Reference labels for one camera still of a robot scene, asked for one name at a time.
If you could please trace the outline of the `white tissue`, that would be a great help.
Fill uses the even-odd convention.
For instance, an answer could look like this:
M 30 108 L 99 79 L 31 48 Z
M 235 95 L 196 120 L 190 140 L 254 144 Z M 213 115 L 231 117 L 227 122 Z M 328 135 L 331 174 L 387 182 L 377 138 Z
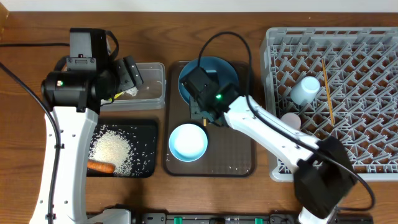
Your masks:
M 125 91 L 125 94 L 127 94 L 127 95 L 129 95 L 131 97 L 136 96 L 137 93 L 138 93 L 138 89 L 136 87 L 130 88 L 130 89 Z

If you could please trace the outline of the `dark blue plate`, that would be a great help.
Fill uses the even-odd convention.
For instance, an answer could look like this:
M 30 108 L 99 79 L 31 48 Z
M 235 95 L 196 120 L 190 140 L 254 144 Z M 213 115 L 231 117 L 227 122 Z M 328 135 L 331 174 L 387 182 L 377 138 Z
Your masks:
M 187 104 L 190 103 L 190 94 L 180 83 L 180 80 L 197 66 L 197 60 L 198 59 L 188 62 L 180 72 L 178 78 L 178 90 L 184 102 Z M 212 79 L 217 80 L 220 86 L 227 83 L 233 83 L 235 86 L 239 86 L 238 74 L 233 66 L 227 61 L 218 57 L 202 57 L 200 60 L 200 66 Z

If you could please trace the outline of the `light blue bowl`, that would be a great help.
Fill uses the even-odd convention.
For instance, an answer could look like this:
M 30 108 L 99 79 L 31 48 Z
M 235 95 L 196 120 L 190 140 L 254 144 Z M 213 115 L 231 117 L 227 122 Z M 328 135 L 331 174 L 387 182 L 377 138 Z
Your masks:
M 208 147 L 208 137 L 199 125 L 186 123 L 176 127 L 169 137 L 169 150 L 182 162 L 193 162 L 201 158 Z

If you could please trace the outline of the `pink cup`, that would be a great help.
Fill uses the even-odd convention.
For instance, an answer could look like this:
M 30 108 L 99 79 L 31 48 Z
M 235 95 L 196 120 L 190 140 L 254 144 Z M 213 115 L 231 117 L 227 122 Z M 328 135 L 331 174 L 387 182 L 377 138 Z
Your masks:
M 286 113 L 280 118 L 280 120 L 296 130 L 299 130 L 301 127 L 301 119 L 297 114 Z

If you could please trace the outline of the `light blue cup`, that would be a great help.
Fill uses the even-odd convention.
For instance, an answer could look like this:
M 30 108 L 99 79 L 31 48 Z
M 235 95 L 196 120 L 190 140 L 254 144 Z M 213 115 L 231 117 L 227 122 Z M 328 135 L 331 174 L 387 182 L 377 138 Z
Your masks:
M 311 103 L 319 90 L 320 82 L 315 77 L 305 77 L 292 88 L 290 97 L 295 104 L 303 106 Z

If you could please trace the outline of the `orange carrot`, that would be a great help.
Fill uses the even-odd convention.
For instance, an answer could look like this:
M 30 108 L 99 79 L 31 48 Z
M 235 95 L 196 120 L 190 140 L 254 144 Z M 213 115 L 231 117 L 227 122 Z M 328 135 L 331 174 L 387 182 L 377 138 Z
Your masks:
M 116 169 L 114 164 L 110 164 L 107 162 L 93 161 L 93 160 L 89 160 L 87 162 L 87 168 L 107 174 L 112 174 Z

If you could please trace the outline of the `yellow green snack wrapper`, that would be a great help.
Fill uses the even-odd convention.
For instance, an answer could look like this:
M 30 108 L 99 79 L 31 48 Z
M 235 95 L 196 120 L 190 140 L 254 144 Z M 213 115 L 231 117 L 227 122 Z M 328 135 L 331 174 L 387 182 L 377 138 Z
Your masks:
M 117 93 L 114 96 L 112 96 L 109 100 L 114 101 L 116 98 L 119 98 L 123 94 L 124 94 L 124 91 Z

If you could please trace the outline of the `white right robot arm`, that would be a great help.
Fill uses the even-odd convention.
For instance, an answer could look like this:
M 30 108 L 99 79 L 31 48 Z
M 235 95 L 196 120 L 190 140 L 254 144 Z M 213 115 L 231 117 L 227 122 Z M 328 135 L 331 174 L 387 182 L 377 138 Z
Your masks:
M 293 173 L 294 190 L 303 209 L 299 223 L 330 223 L 340 201 L 355 185 L 353 167 L 342 143 L 333 136 L 324 140 L 297 131 L 262 109 L 251 96 L 233 84 L 183 83 L 209 118 L 223 118 L 237 130 L 265 147 Z

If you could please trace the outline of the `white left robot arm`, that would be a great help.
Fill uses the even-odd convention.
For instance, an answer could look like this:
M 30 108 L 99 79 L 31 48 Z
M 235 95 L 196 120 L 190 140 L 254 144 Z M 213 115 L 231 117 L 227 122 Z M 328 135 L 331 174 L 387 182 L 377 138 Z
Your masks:
M 132 223 L 125 208 L 89 218 L 85 186 L 91 137 L 102 105 L 142 83 L 132 57 L 117 59 L 109 30 L 70 29 L 70 53 L 42 82 L 46 149 L 39 196 L 31 223 Z

